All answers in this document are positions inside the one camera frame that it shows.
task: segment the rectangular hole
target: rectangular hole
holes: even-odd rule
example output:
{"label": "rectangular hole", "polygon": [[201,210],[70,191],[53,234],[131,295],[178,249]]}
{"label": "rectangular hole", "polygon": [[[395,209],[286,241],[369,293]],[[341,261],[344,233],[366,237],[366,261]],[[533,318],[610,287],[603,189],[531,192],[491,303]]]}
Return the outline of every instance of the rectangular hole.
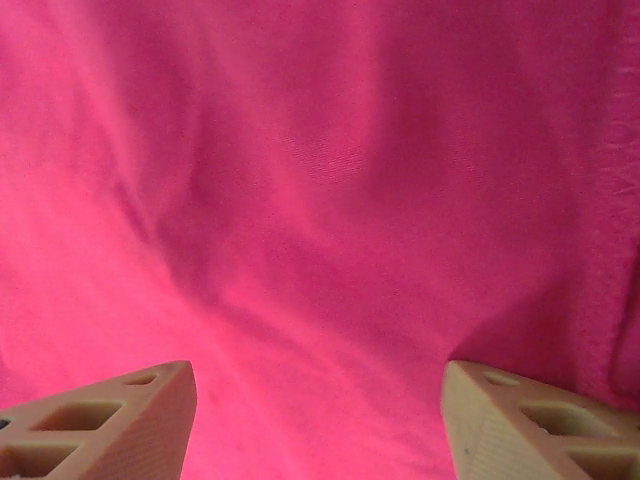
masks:
{"label": "rectangular hole", "polygon": [[87,401],[65,405],[33,427],[32,430],[97,430],[121,407],[121,403],[104,401]]}
{"label": "rectangular hole", "polygon": [[49,475],[77,445],[10,445],[0,452],[0,478]]}
{"label": "rectangular hole", "polygon": [[484,378],[486,378],[487,382],[491,385],[496,385],[498,387],[517,387],[520,385],[520,382],[515,378],[502,375],[498,372],[484,372]]}
{"label": "rectangular hole", "polygon": [[593,480],[640,480],[640,454],[637,451],[575,450],[567,455]]}
{"label": "rectangular hole", "polygon": [[615,431],[585,408],[570,403],[527,403],[520,406],[526,417],[551,435],[608,438]]}
{"label": "rectangular hole", "polygon": [[143,375],[141,377],[135,377],[135,378],[132,378],[130,380],[126,380],[124,382],[124,384],[125,385],[138,385],[138,386],[149,385],[156,378],[158,378],[158,375],[156,375],[155,373],[148,373],[148,374]]}

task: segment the pink cloth backdrop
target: pink cloth backdrop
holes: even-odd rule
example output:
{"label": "pink cloth backdrop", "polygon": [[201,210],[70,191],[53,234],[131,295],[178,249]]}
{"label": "pink cloth backdrop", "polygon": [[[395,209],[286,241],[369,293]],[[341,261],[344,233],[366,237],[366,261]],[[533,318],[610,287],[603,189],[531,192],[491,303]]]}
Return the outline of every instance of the pink cloth backdrop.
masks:
{"label": "pink cloth backdrop", "polygon": [[190,359],[184,480],[452,479],[450,358],[638,408],[638,3],[0,0],[0,406]]}

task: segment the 3d-printed part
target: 3d-printed part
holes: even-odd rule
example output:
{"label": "3d-printed part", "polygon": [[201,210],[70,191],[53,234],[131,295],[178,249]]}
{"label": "3d-printed part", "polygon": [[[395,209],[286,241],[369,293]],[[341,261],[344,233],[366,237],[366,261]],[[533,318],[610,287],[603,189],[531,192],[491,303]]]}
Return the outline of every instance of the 3d-printed part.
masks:
{"label": "3d-printed part", "polygon": [[444,417],[460,480],[640,480],[640,415],[450,362]]}
{"label": "3d-printed part", "polygon": [[189,362],[0,412],[0,479],[177,480],[195,416]]}

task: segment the pink fabric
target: pink fabric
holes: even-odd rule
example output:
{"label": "pink fabric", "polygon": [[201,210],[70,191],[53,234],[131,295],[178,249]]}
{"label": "pink fabric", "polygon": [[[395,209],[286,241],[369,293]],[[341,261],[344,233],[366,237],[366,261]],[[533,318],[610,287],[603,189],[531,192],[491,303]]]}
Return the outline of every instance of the pink fabric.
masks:
{"label": "pink fabric", "polygon": [[452,479],[450,358],[638,408],[632,3],[1,1],[0,406],[188,358],[185,480]]}

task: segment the circular hole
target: circular hole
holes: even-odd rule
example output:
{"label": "circular hole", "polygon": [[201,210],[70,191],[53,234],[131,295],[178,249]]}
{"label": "circular hole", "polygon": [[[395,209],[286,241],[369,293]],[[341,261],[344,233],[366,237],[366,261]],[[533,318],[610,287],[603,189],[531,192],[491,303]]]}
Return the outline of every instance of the circular hole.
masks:
{"label": "circular hole", "polygon": [[507,377],[497,372],[484,372],[484,378],[491,385],[497,385],[498,387],[517,387],[520,385],[520,382],[515,378]]}
{"label": "circular hole", "polygon": [[142,377],[138,377],[138,378],[133,378],[131,380],[127,380],[126,382],[124,382],[124,384],[125,385],[149,385],[156,378],[158,378],[158,375],[156,375],[154,373],[150,373],[150,374],[144,375]]}

